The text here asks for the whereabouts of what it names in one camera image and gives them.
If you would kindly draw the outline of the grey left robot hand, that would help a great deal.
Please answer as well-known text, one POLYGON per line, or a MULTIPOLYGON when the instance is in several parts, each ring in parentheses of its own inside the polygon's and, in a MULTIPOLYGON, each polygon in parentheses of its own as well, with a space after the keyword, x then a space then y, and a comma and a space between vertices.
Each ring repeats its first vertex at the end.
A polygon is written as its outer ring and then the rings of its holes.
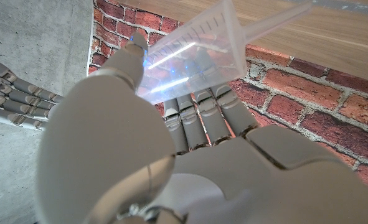
POLYGON ((179 152, 136 96, 148 46, 134 33, 50 112, 37 159, 41 223, 368 223, 368 187, 336 155, 248 111, 233 139, 179 152))

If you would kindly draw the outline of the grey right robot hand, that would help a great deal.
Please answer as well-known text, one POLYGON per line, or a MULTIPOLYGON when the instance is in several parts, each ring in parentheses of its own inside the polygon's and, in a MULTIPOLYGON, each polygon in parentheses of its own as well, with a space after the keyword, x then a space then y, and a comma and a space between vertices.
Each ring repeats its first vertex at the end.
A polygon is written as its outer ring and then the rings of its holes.
POLYGON ((43 131, 63 97, 19 78, 0 62, 0 123, 43 131))

